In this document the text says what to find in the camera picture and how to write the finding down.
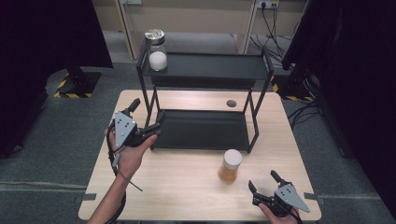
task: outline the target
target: jar with orange contents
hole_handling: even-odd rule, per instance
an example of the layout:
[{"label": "jar with orange contents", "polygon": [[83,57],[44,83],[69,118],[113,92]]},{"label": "jar with orange contents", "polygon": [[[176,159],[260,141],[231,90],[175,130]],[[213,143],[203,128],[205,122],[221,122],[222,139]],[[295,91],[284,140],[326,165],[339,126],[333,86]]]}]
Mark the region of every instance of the jar with orange contents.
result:
[{"label": "jar with orange contents", "polygon": [[220,179],[227,183],[234,182],[241,162],[242,154],[238,150],[227,150],[224,153],[223,163],[219,168]]}]

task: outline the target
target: glass jar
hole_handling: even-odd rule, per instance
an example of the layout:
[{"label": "glass jar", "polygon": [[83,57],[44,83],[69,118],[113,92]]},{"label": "glass jar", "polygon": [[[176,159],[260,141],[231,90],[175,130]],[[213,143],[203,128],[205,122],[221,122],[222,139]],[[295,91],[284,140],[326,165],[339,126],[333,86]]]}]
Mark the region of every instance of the glass jar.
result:
[{"label": "glass jar", "polygon": [[219,177],[227,183],[234,182],[242,162],[242,154],[235,149],[229,149],[224,153],[223,163],[219,169]]},{"label": "glass jar", "polygon": [[168,65],[165,49],[165,33],[158,29],[149,30],[145,32],[145,39],[148,44],[149,66],[155,71],[163,70]]}]

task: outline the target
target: cable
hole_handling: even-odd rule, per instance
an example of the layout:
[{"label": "cable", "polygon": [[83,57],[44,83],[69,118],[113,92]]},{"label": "cable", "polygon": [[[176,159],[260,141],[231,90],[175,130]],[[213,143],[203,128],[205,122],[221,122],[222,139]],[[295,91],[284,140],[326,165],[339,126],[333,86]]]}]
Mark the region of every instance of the cable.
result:
[{"label": "cable", "polygon": [[268,53],[271,58],[273,58],[275,61],[279,62],[279,63],[275,63],[275,65],[282,66],[282,60],[279,59],[273,51],[269,50]]},{"label": "cable", "polygon": [[124,178],[126,181],[128,181],[131,185],[133,185],[135,188],[137,188],[140,191],[143,191],[141,188],[139,188],[136,184],[132,183],[131,180],[129,180],[127,177],[125,177],[125,175],[123,175],[120,171],[119,174],[122,176],[122,178]]},{"label": "cable", "polygon": [[260,39],[259,39],[259,36],[258,35],[256,35],[256,39],[257,39],[257,41],[259,42],[259,44],[262,46],[262,42],[260,42]]},{"label": "cable", "polygon": [[308,80],[307,80],[306,78],[304,79],[303,84],[304,84],[305,89],[309,92],[309,94],[310,94],[314,99],[317,99],[317,96],[311,91],[311,89],[310,89],[310,84],[309,84],[309,82],[308,82]]},{"label": "cable", "polygon": [[125,146],[120,146],[116,150],[113,151],[113,153],[116,153],[118,151],[121,151],[122,149],[125,149]]},{"label": "cable", "polygon": [[303,120],[301,120],[301,121],[295,122],[295,123],[294,123],[294,126],[295,126],[296,124],[300,124],[300,123],[303,123],[303,122],[305,122],[305,121],[307,121],[307,120],[309,120],[309,119],[312,119],[314,116],[316,116],[316,115],[318,115],[318,114],[320,114],[320,112],[312,112],[312,113],[303,114],[303,115],[300,116],[300,118],[303,117],[303,116],[306,116],[306,115],[311,115],[311,116],[309,116],[308,118],[303,119]]},{"label": "cable", "polygon": [[274,43],[276,44],[277,55],[278,55],[279,57],[282,57],[283,54],[285,53],[285,50],[283,50],[283,49],[279,46],[279,44],[277,43],[277,39],[276,39],[277,7],[276,7],[276,5],[273,4],[273,8],[274,8],[274,13],[273,13],[274,23],[273,23],[272,29],[270,28],[270,25],[269,25],[269,23],[268,23],[268,20],[266,19],[265,14],[264,14],[264,9],[265,9],[265,7],[266,7],[265,3],[262,2],[262,17],[264,18],[265,25],[267,26],[267,29],[268,29],[268,31],[269,31],[269,33],[270,33],[270,35],[267,37],[267,40],[265,41],[265,44],[264,44],[264,45],[266,45],[267,42],[269,41],[269,39],[272,38],[273,41],[274,41]]},{"label": "cable", "polygon": [[271,51],[270,49],[268,49],[268,51],[269,51],[270,53],[272,53],[272,54],[276,55],[277,57],[281,57],[279,54],[277,54],[277,53],[276,53],[276,52],[274,52],[274,51]]},{"label": "cable", "polygon": [[297,215],[293,214],[291,211],[289,211],[288,209],[286,209],[285,207],[283,207],[280,203],[278,203],[277,201],[274,201],[274,203],[280,207],[284,212],[288,213],[289,215],[291,215],[292,217],[294,217],[297,221],[298,224],[303,224],[303,221],[300,218],[300,214],[298,214],[298,212],[295,210],[295,208],[293,207],[294,211],[297,213]]},{"label": "cable", "polygon": [[114,216],[111,217],[110,220],[106,222],[106,224],[117,223],[117,218],[119,218],[119,216],[121,215],[122,210],[125,207],[125,203],[126,203],[126,191],[124,192],[124,195],[122,196],[122,199],[120,202],[120,207],[117,210],[116,214],[114,214]]},{"label": "cable", "polygon": [[[316,101],[313,101],[313,102],[311,102],[311,103],[309,103],[309,104],[307,104],[307,105],[305,105],[305,106],[303,106],[303,107],[301,107],[301,108],[295,110],[293,113],[291,113],[291,114],[288,116],[288,119],[290,119],[294,114],[296,114],[296,115],[294,116],[294,118],[293,118],[293,121],[292,121],[291,124],[290,124],[291,129],[293,130],[293,128],[294,128],[294,126],[295,126],[296,124],[303,123],[303,122],[307,121],[308,119],[313,118],[315,115],[319,114],[319,112],[311,112],[311,113],[307,113],[307,114],[301,115],[301,113],[303,113],[307,108],[316,107],[316,106],[318,106],[317,102],[316,102]],[[302,118],[302,117],[307,116],[307,115],[311,115],[311,116],[308,117],[307,119],[304,119],[304,120],[302,120],[302,121],[297,122],[297,120],[298,120],[299,118]]]},{"label": "cable", "polygon": [[260,47],[259,44],[256,43],[252,37],[250,37],[250,39],[251,39],[251,41],[253,41],[254,45],[256,45],[256,47],[257,47],[259,50],[262,50],[262,47]]},{"label": "cable", "polygon": [[283,35],[279,35],[279,37],[280,37],[280,38],[287,39],[287,40],[293,40],[293,39],[291,39],[291,38],[287,38],[287,37],[285,37],[285,36],[283,36]]}]

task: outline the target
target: wooden table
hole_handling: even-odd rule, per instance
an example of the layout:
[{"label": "wooden table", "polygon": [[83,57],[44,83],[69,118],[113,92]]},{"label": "wooden table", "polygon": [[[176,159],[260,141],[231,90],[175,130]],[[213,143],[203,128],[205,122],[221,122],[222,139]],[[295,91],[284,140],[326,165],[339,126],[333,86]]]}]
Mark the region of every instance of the wooden table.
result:
[{"label": "wooden table", "polygon": [[[253,92],[255,100],[258,93]],[[123,91],[116,109],[126,108],[142,91]],[[239,91],[159,91],[162,108],[240,110],[246,94]],[[237,107],[226,105],[235,100]],[[146,107],[139,106],[133,117],[141,127],[147,117]],[[218,177],[223,150],[164,149],[148,150],[140,169],[127,189],[127,203],[120,220],[239,220],[261,221],[266,216],[252,205],[248,189],[251,180],[259,193],[273,196],[277,183],[270,176],[276,170],[291,181],[303,198],[314,193],[297,148],[287,116],[277,94],[267,92],[258,115],[260,136],[250,154],[242,151],[243,160],[238,177],[232,184]],[[247,128],[253,132],[248,118]],[[87,194],[96,194],[94,201],[83,201],[79,217],[88,219],[114,180],[107,158],[106,141],[100,150],[92,172]],[[302,220],[319,220],[321,213],[317,201],[306,200],[310,213],[300,212]]]}]

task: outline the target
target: human arm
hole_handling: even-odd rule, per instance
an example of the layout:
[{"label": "human arm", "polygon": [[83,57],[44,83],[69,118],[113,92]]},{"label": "human arm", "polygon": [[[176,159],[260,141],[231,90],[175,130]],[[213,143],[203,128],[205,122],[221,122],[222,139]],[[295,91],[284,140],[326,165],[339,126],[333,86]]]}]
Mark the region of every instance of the human arm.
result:
[{"label": "human arm", "polygon": [[[118,174],[88,223],[106,223],[117,212],[129,181],[139,169],[144,153],[155,142],[157,137],[154,134],[139,147],[126,147],[120,152]],[[109,141],[114,150],[116,146],[113,132],[109,134]]]}]

